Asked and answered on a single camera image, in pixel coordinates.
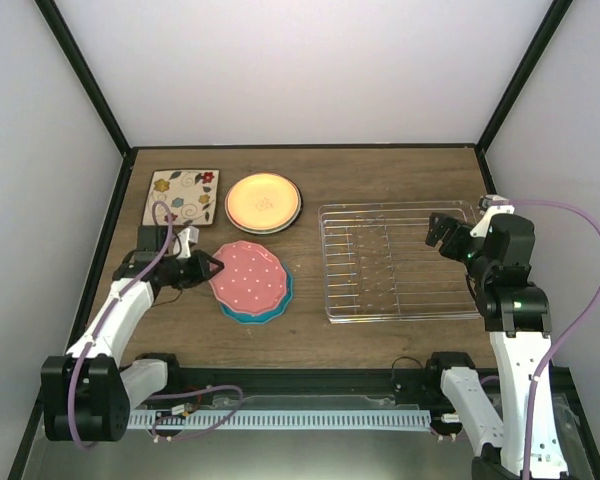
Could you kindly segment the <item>blue polka dot plate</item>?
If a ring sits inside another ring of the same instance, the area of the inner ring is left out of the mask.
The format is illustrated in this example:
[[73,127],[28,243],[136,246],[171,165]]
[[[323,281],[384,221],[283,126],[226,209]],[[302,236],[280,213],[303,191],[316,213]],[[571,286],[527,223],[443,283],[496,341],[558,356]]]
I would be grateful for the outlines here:
[[286,273],[286,293],[276,308],[259,315],[251,315],[246,313],[238,313],[221,303],[220,309],[222,313],[228,318],[231,318],[242,325],[263,325],[284,314],[288,305],[293,299],[294,280],[285,263],[282,264],[282,267]]

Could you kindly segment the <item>red plate teal flower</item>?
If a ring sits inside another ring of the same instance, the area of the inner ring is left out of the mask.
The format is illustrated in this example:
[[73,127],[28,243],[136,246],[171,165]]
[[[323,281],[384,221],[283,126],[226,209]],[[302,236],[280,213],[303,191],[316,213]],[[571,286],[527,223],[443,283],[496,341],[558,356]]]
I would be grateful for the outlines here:
[[251,227],[247,227],[243,224],[240,224],[237,220],[235,220],[229,213],[226,214],[228,220],[231,222],[231,224],[236,227],[237,229],[247,232],[249,234],[252,235],[272,235],[275,233],[279,233],[282,232],[284,230],[287,230],[289,228],[291,228],[301,217],[302,215],[302,210],[298,210],[291,219],[289,219],[288,221],[283,222],[280,226],[277,227],[272,227],[272,228],[251,228]]

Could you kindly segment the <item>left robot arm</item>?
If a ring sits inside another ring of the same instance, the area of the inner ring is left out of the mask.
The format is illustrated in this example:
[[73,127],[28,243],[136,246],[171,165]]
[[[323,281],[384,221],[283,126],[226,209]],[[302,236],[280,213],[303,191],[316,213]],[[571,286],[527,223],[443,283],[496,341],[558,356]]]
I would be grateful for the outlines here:
[[141,226],[137,245],[112,275],[109,293],[82,336],[65,354],[41,368],[43,425],[51,441],[80,448],[115,442],[131,411],[154,396],[164,404],[184,392],[183,377],[170,370],[167,354],[149,355],[120,366],[140,320],[165,288],[183,291],[211,280],[224,265],[197,249],[194,226]]

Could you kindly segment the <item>square floral plate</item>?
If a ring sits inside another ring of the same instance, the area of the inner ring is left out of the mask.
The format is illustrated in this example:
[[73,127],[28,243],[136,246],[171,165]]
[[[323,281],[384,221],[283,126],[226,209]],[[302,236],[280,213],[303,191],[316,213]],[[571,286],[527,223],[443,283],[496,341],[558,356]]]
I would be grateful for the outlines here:
[[214,222],[220,171],[156,170],[149,182],[142,225],[209,226]]

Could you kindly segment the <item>pink polka dot plate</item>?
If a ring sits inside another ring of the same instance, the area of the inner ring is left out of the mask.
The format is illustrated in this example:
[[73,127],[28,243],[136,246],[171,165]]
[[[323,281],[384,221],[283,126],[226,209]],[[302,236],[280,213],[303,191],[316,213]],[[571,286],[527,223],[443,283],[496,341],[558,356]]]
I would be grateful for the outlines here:
[[213,257],[224,268],[210,280],[211,289],[230,310],[257,316],[276,309],[287,296],[286,269],[264,246],[244,240],[225,243]]

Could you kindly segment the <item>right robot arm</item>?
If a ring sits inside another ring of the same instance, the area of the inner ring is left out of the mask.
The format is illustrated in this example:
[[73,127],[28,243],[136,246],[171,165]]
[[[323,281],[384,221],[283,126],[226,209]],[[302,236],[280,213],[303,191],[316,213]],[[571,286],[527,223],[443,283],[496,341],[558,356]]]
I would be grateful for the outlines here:
[[448,214],[429,218],[426,244],[461,263],[497,363],[495,408],[467,355],[439,352],[424,378],[427,396],[450,401],[474,451],[475,479],[567,479],[549,374],[549,302],[530,279],[534,224],[511,206],[490,207],[477,225]]

